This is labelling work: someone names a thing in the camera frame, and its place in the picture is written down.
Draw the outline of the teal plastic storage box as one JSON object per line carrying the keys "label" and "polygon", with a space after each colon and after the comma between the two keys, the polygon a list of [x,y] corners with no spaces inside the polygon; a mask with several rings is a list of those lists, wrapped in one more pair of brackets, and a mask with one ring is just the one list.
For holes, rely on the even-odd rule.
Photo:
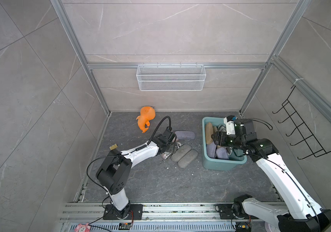
{"label": "teal plastic storage box", "polygon": [[205,136],[205,125],[211,123],[213,126],[219,126],[224,122],[223,118],[204,117],[202,120],[202,135],[203,135],[203,152],[202,152],[202,164],[205,169],[217,170],[217,171],[230,171],[236,166],[243,165],[247,162],[247,156],[244,156],[243,151],[234,149],[228,160],[224,159],[212,159],[207,155],[207,144]]}

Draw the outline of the gold binder clip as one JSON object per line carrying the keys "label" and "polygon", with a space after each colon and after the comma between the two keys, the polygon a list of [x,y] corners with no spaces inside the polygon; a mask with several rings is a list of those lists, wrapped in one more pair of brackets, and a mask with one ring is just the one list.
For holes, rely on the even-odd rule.
{"label": "gold binder clip", "polygon": [[118,145],[117,144],[114,144],[112,146],[109,147],[110,150],[115,150],[118,148]]}

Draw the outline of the newspaper print case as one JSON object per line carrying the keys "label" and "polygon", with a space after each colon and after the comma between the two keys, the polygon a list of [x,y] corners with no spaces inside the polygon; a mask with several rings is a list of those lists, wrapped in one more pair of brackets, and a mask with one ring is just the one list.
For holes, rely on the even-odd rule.
{"label": "newspaper print case", "polygon": [[217,127],[218,131],[226,132],[226,125],[225,124],[220,124]]}

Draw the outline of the pink toy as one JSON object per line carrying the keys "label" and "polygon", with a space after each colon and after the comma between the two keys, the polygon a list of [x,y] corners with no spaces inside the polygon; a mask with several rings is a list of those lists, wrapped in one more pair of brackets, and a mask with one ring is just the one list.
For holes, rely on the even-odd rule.
{"label": "pink toy", "polygon": [[91,225],[89,225],[88,223],[78,224],[74,229],[74,232],[90,232],[90,231],[91,231]]}

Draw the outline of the purple fabric case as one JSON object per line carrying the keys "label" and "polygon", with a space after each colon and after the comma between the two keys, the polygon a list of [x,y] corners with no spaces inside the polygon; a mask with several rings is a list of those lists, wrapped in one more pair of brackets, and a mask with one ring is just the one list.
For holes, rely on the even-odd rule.
{"label": "purple fabric case", "polygon": [[231,149],[229,147],[219,147],[216,149],[216,158],[219,160],[229,160]]}
{"label": "purple fabric case", "polygon": [[193,140],[196,137],[196,134],[190,130],[178,130],[175,131],[175,135],[177,136],[178,140]]}
{"label": "purple fabric case", "polygon": [[211,159],[216,158],[216,144],[214,142],[206,145],[206,154]]}

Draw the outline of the metal base rail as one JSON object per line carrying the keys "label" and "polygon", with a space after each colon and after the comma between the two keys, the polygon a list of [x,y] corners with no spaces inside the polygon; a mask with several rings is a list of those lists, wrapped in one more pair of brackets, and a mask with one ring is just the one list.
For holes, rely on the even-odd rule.
{"label": "metal base rail", "polygon": [[233,232],[263,220],[233,215],[232,202],[134,203],[125,219],[106,203],[67,203],[58,214],[63,232],[90,224],[92,232]]}

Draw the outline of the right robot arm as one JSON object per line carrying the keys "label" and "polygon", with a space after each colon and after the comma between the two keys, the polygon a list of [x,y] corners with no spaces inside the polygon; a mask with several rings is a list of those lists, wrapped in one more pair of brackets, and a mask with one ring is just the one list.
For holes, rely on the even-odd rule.
{"label": "right robot arm", "polygon": [[258,139],[250,119],[224,118],[225,131],[211,138],[222,147],[239,149],[267,175],[286,203],[285,209],[275,208],[251,195],[234,199],[232,211],[237,218],[254,216],[266,222],[269,229],[280,232],[324,232],[331,226],[331,210],[323,209],[301,186],[286,166],[274,144]]}

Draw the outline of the purple fabric case top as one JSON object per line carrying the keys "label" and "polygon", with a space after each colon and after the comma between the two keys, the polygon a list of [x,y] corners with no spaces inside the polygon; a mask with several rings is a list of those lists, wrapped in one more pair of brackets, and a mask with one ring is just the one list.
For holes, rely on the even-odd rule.
{"label": "purple fabric case top", "polygon": [[190,130],[178,130],[175,131],[175,135],[177,136],[178,140],[193,140],[196,137],[196,134]]}

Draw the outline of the orange plush whale toy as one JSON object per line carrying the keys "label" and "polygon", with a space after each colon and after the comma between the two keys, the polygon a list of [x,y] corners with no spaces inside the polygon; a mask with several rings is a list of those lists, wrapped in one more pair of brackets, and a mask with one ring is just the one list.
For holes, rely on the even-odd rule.
{"label": "orange plush whale toy", "polygon": [[145,133],[150,126],[150,121],[156,116],[155,109],[151,106],[144,106],[140,109],[140,115],[136,118],[137,125],[142,133]]}

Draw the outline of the purple fabric case bottom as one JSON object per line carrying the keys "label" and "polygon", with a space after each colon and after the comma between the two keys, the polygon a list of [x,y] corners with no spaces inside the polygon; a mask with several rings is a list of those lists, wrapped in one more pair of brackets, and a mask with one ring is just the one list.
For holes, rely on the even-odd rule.
{"label": "purple fabric case bottom", "polygon": [[219,160],[229,160],[231,149],[229,147],[219,147],[216,149],[216,158]]}

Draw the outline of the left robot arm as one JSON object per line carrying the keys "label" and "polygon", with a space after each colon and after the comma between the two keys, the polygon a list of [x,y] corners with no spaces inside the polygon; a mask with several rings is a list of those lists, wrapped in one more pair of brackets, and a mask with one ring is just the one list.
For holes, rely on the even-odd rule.
{"label": "left robot arm", "polygon": [[125,193],[125,185],[133,167],[141,162],[167,152],[175,151],[177,135],[172,131],[171,117],[165,116],[155,128],[150,139],[130,150],[118,151],[112,149],[107,156],[96,158],[103,162],[98,168],[95,178],[88,177],[92,183],[101,187],[110,199],[109,209],[105,209],[104,216],[114,213],[118,219],[133,216],[131,203]]}

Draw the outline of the grey fabric glasses case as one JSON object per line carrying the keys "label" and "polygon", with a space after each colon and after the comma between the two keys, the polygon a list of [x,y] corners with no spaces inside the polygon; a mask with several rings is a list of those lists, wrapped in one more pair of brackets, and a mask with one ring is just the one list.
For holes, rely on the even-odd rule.
{"label": "grey fabric glasses case", "polygon": [[191,146],[188,144],[182,145],[178,150],[171,156],[172,161],[178,162],[180,161],[189,151],[191,150]]}

